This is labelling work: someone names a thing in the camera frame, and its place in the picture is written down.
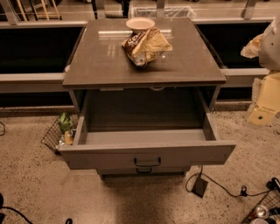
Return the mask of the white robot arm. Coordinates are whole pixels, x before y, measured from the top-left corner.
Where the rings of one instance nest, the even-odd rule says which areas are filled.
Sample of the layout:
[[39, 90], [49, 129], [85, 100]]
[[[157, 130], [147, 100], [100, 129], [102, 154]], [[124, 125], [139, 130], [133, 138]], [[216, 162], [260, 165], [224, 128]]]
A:
[[247, 122], [265, 126], [280, 112], [280, 16], [265, 29], [259, 45], [259, 63], [269, 70], [262, 80], [255, 78]]

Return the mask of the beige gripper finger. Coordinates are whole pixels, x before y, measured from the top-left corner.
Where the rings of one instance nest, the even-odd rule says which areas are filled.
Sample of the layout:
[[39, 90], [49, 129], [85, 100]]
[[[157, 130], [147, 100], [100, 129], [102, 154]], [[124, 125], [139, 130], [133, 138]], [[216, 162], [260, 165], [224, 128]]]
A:
[[247, 121], [256, 126], [265, 126], [270, 124], [274, 119], [276, 112], [272, 109], [252, 106], [248, 110]]

